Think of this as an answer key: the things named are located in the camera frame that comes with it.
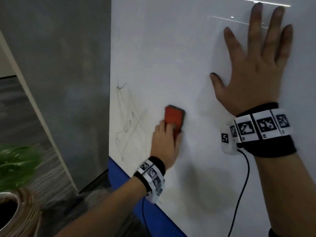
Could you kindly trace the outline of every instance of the potted plant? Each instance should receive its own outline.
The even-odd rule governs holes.
[[[40,209],[23,186],[33,177],[41,156],[33,147],[0,146],[0,236],[34,234]]]

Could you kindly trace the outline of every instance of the woven basket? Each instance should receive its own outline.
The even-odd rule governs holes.
[[[0,192],[0,203],[8,200],[16,201],[18,206],[11,220],[0,229],[0,237],[34,236],[36,227],[40,224],[40,209],[32,192],[25,188],[14,192]]]

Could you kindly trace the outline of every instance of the hand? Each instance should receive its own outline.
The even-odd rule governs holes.
[[[261,49],[262,7],[262,3],[256,3],[251,11],[247,55],[232,31],[228,27],[224,30],[232,62],[232,76],[228,86],[224,86],[217,74],[210,74],[216,98],[235,116],[258,105],[278,100],[281,77],[290,56],[293,26],[287,25],[279,38],[284,7],[274,10]]]
[[[167,124],[166,128],[165,126],[164,120],[156,126],[151,142],[150,156],[161,159],[167,170],[173,166],[178,157],[182,133],[179,133],[174,141],[173,125]]]

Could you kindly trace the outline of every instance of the floor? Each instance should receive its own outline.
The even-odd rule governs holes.
[[[42,154],[43,161],[28,186],[43,211],[39,236],[54,236],[112,192],[105,173],[97,185],[77,195],[16,77],[0,79],[0,143],[32,145]],[[131,213],[116,236],[148,235]]]

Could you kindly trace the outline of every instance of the cable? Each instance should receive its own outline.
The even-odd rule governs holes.
[[[244,190],[245,190],[245,188],[246,188],[246,185],[247,185],[247,182],[248,182],[248,178],[249,178],[249,173],[250,173],[250,166],[249,166],[249,161],[248,161],[247,156],[246,156],[241,150],[238,149],[237,151],[240,152],[240,153],[242,153],[242,154],[244,155],[244,157],[246,158],[247,165],[248,165],[248,173],[247,173],[247,177],[246,177],[246,181],[245,181],[244,187],[242,188],[241,193],[240,193],[239,198],[238,198],[238,201],[237,201],[237,205],[236,205],[236,208],[235,208],[235,213],[234,213],[233,222],[232,222],[232,225],[231,225],[231,227],[230,227],[230,231],[229,231],[227,237],[230,237],[230,234],[231,234],[231,232],[232,232],[232,230],[233,230],[233,226],[234,226],[234,223],[235,223],[235,218],[236,218],[236,214],[237,214],[237,209],[238,209],[238,206],[239,206],[239,202],[240,202],[240,199],[241,199],[241,197],[242,197],[242,194],[243,194],[243,192],[244,192]]]
[[[146,230],[147,230],[148,236],[151,236],[150,233],[149,233],[149,230],[148,230],[148,226],[147,226],[147,223],[146,223],[146,219],[145,219],[145,214],[144,214],[144,201],[145,201],[145,197],[143,198],[143,203],[142,203],[143,219],[144,219],[144,222],[145,222],[145,226],[146,226]]]
[[[244,155],[244,157],[246,158],[246,161],[247,161],[247,166],[248,166],[248,172],[247,172],[247,177],[246,177],[246,181],[244,183],[244,187],[242,188],[241,190],[241,193],[239,195],[239,198],[238,198],[238,201],[237,201],[237,205],[236,205],[236,208],[235,208],[235,213],[234,213],[234,217],[233,217],[233,221],[232,221],[232,225],[230,227],[230,230],[229,230],[229,233],[228,233],[228,236],[227,237],[230,237],[230,234],[233,230],[233,226],[234,226],[234,223],[235,223],[235,218],[236,218],[236,214],[237,214],[237,209],[238,209],[238,206],[239,206],[239,202],[241,200],[241,197],[242,197],[242,194],[244,193],[244,190],[246,188],[246,185],[247,185],[247,182],[248,182],[248,178],[249,178],[249,174],[250,174],[250,165],[249,165],[249,161],[248,161],[248,158],[247,156],[245,155],[245,153],[243,153],[241,150],[237,150],[238,152],[242,153]],[[150,233],[149,233],[149,230],[148,230],[148,226],[147,226],[147,223],[146,223],[146,219],[145,219],[145,215],[144,215],[144,201],[145,201],[145,197],[143,198],[143,203],[142,203],[142,213],[143,213],[143,219],[144,219],[144,223],[145,223],[145,227],[146,227],[146,230],[147,230],[147,233],[149,236]]]

